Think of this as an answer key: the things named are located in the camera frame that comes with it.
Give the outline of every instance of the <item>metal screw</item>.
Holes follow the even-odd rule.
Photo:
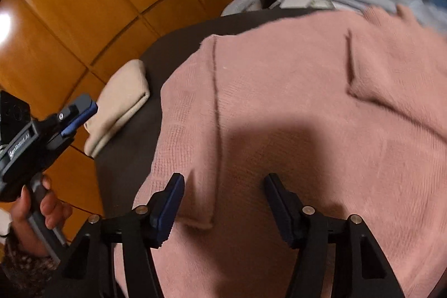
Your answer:
[[[138,206],[138,207],[135,209],[135,212],[136,212],[138,215],[144,215],[147,211],[148,211],[148,207],[147,207],[146,205],[144,205],[144,204]]]
[[[359,215],[352,215],[351,221],[354,222],[354,224],[358,225],[358,224],[361,224],[363,220]]]
[[[89,222],[91,224],[96,224],[99,221],[99,216],[98,215],[91,215],[89,216]]]
[[[306,215],[313,215],[315,213],[315,209],[312,206],[304,206],[303,207],[303,212]]]

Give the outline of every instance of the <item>sweater sleeve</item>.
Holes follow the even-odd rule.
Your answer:
[[[21,251],[17,237],[11,231],[6,239],[1,267],[20,296],[41,298],[57,265],[51,257],[37,258]]]

